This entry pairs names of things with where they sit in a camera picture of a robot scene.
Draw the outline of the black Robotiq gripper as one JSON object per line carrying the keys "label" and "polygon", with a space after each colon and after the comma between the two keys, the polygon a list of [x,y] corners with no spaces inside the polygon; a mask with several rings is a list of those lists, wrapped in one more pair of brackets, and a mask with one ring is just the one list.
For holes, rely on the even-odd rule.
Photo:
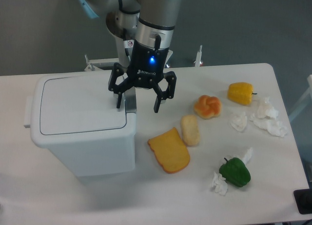
{"label": "black Robotiq gripper", "polygon": [[[176,88],[176,74],[173,71],[164,73],[164,67],[169,49],[158,49],[147,47],[134,41],[131,61],[128,67],[124,67],[118,62],[114,63],[111,72],[108,90],[117,95],[116,108],[121,106],[122,94],[133,87],[153,89],[156,93],[154,112],[159,111],[162,101],[172,99]],[[120,84],[116,84],[117,78],[124,74],[127,78]],[[158,83],[163,79],[168,83],[167,89],[162,91]]]}

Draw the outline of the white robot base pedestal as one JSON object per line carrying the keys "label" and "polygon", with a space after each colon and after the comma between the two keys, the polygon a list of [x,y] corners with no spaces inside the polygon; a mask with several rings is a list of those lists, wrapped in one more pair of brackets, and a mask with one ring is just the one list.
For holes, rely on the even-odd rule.
{"label": "white robot base pedestal", "polygon": [[[114,63],[118,62],[123,66],[127,67],[130,63],[131,54],[134,46],[134,40],[123,40],[122,38],[115,37],[116,47],[117,47],[117,58],[108,58],[108,59],[88,59],[85,54],[86,67],[84,71],[99,71],[99,70],[108,70],[113,67]],[[164,68],[170,68],[168,61],[173,55],[173,51],[169,50]],[[194,67],[203,66],[202,56],[202,45],[197,51],[196,59],[193,61]]]}

